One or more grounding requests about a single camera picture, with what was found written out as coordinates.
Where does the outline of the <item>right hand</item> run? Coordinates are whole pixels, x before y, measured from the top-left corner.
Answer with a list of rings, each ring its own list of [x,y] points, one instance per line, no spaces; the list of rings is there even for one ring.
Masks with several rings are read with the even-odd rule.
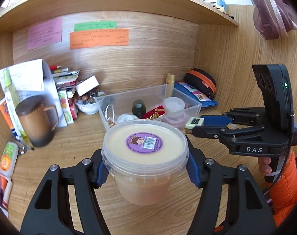
[[[258,167],[259,171],[263,175],[269,175],[272,172],[270,167],[271,158],[269,157],[258,157]]]

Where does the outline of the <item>orange sleeve forearm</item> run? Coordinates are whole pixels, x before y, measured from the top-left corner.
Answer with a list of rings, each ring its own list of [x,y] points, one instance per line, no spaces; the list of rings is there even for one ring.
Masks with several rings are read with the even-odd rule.
[[[269,190],[274,209],[274,221],[279,227],[297,204],[297,166],[295,154],[291,156],[284,167],[282,176]]]

